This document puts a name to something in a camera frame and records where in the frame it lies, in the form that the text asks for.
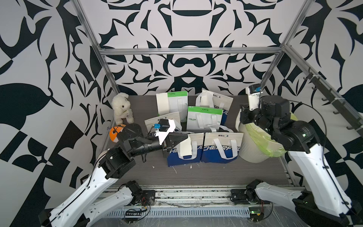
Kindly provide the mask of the white receipt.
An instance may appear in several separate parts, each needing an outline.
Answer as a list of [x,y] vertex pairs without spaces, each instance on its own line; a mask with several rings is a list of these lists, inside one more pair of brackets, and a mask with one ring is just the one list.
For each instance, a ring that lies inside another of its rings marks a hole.
[[157,98],[157,109],[159,115],[164,115],[170,113],[168,93],[156,94]]
[[192,140],[190,137],[188,137],[187,140],[181,142],[178,146],[179,157],[183,158],[184,156],[192,155]]

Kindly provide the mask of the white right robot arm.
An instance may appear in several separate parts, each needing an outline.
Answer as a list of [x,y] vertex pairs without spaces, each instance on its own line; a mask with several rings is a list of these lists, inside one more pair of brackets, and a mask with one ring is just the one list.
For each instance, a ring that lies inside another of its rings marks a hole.
[[280,143],[297,163],[309,188],[288,190],[256,179],[246,186],[243,201],[269,201],[294,211],[311,227],[348,227],[362,224],[359,202],[351,200],[333,174],[325,146],[305,121],[291,119],[290,102],[280,96],[248,96],[239,122],[253,123]]

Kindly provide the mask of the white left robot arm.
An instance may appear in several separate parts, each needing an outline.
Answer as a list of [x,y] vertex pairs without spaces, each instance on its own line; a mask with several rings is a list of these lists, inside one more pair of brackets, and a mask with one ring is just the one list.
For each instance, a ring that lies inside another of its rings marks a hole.
[[143,190],[136,181],[127,182],[100,201],[97,198],[136,165],[136,156],[170,151],[189,138],[187,134],[175,132],[175,128],[173,120],[163,119],[155,132],[144,136],[138,124],[126,125],[117,134],[116,145],[101,153],[90,177],[59,206],[39,214],[40,225],[90,227],[119,207],[139,203]]

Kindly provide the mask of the blue white front left bag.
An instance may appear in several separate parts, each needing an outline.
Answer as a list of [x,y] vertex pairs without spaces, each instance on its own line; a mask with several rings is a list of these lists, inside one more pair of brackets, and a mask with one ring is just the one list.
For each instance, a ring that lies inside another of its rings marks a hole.
[[169,167],[199,163],[204,148],[204,133],[188,134],[188,138],[173,148],[167,157]]

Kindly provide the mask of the green white middle bag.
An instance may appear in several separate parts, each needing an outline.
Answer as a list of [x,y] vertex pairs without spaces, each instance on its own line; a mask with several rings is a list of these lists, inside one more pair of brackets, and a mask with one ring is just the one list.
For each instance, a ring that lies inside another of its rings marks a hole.
[[188,107],[187,131],[217,132],[221,126],[222,109]]

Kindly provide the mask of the green white bag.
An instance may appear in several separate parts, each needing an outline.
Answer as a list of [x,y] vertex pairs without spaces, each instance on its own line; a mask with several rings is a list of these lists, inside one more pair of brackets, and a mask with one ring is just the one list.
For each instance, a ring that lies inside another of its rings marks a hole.
[[221,126],[222,109],[188,107],[187,131],[217,132]]
[[188,92],[168,92],[170,113],[179,112],[181,121],[185,121],[188,111]]

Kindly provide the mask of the white round trash bin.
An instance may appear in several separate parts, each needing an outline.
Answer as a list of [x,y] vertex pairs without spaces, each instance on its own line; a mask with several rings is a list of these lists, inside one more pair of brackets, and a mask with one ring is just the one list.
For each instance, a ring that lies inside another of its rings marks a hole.
[[267,160],[269,157],[262,153],[262,151],[254,143],[253,139],[247,132],[246,126],[240,123],[241,111],[239,111],[236,121],[235,128],[239,133],[243,134],[243,140],[239,156],[250,163],[261,163]]

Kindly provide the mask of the green white back left bag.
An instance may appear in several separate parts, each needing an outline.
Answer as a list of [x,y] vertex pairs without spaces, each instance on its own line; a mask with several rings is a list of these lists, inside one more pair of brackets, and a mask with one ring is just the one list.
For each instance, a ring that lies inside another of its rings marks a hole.
[[188,111],[188,92],[168,92],[170,113],[179,112],[181,121],[185,121]]

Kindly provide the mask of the green plastic bin liner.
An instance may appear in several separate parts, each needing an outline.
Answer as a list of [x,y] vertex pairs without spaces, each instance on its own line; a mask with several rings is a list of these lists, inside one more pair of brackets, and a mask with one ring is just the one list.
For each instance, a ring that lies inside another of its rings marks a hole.
[[269,158],[278,158],[287,153],[283,145],[271,139],[271,136],[254,123],[246,124],[248,135],[257,149]]

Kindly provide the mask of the blue white front right bag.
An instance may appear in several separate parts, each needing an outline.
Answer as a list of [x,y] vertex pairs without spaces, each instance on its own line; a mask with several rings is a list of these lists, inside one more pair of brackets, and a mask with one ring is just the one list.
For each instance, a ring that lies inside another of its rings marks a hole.
[[206,132],[201,161],[226,164],[237,159],[244,134],[236,132]]

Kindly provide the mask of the white blue back right bag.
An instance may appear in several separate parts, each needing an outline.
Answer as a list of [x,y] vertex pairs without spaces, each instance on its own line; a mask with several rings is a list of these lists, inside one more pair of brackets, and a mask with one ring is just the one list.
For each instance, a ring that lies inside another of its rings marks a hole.
[[233,103],[232,97],[225,96],[206,89],[203,89],[202,92],[196,98],[197,107],[209,107],[209,108],[223,110],[221,125],[225,125],[227,120],[227,115],[229,113],[232,103]]

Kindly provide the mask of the orange plush monster toy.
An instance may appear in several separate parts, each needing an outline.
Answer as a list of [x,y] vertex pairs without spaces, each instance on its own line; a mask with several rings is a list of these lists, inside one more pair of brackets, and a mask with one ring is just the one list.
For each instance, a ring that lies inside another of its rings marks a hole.
[[109,137],[112,142],[117,143],[119,141],[117,135],[123,131],[125,126],[124,124],[119,124],[110,128]]

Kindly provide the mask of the white plush rabbit toy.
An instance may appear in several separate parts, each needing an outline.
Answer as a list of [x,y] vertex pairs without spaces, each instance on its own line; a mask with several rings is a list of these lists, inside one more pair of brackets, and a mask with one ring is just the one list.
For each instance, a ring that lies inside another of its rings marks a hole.
[[123,124],[123,119],[125,119],[128,124],[134,123],[134,117],[128,98],[128,94],[119,93],[112,99],[111,106],[114,111],[113,114],[116,125]]

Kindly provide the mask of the black wall hook rail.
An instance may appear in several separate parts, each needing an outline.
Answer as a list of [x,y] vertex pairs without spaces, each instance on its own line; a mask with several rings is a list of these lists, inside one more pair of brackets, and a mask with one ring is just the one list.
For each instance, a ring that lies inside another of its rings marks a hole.
[[305,80],[313,83],[313,90],[318,90],[322,93],[323,102],[328,102],[333,105],[336,111],[334,114],[340,114],[350,124],[347,129],[355,130],[361,137],[363,136],[363,117],[358,113],[349,102],[343,98],[325,79],[319,74],[314,74],[311,68],[302,69],[306,75]]

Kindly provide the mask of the aluminium frame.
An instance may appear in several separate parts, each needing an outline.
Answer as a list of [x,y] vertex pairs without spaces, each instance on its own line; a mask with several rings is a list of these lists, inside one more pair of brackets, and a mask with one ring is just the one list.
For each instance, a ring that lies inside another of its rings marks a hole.
[[363,137],[313,90],[319,74],[363,117],[362,1],[74,1],[116,92],[203,89],[292,101],[326,140],[325,156],[348,194],[363,185]]

